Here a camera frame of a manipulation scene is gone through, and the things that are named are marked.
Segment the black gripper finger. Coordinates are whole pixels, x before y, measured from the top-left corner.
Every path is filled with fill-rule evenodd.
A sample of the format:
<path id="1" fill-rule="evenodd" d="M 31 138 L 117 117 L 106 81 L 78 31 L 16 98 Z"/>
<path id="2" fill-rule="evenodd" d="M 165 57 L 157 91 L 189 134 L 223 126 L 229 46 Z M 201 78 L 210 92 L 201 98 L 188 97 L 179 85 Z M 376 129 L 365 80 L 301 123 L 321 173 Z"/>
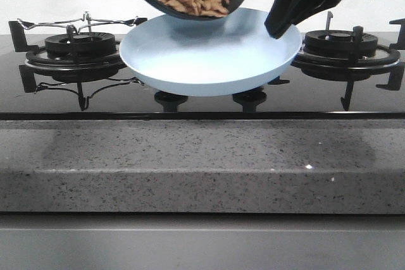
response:
<path id="1" fill-rule="evenodd" d="M 335 7 L 341 0 L 274 0 L 265 20 L 269 35 L 275 39 L 309 17 L 326 9 Z"/>

